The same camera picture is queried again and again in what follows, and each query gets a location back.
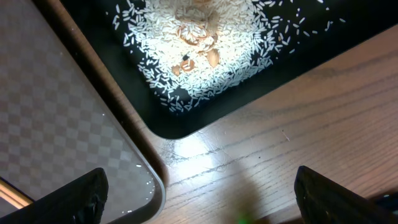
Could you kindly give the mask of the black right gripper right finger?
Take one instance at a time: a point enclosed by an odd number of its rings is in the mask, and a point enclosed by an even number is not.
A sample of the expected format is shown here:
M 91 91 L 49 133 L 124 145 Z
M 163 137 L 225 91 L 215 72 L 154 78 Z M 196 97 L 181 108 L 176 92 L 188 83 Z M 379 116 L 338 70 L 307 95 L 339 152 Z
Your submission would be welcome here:
M 397 223 L 397 194 L 373 202 L 306 166 L 294 190 L 304 223 Z

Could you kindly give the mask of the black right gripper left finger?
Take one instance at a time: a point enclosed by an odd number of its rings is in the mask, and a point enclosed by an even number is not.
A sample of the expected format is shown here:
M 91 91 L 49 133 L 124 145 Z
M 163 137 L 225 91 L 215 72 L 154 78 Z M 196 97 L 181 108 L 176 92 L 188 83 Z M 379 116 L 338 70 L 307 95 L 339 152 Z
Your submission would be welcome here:
M 108 198 L 104 169 L 85 175 L 1 218 L 3 224 L 100 223 Z

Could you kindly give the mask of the wooden chopstick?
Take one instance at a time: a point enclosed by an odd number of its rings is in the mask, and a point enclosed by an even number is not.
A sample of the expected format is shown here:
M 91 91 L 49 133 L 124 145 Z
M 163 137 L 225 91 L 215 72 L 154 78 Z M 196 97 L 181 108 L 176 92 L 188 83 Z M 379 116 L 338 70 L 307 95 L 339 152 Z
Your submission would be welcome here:
M 17 209 L 22 209 L 34 202 L 25 193 L 1 178 L 1 198 Z

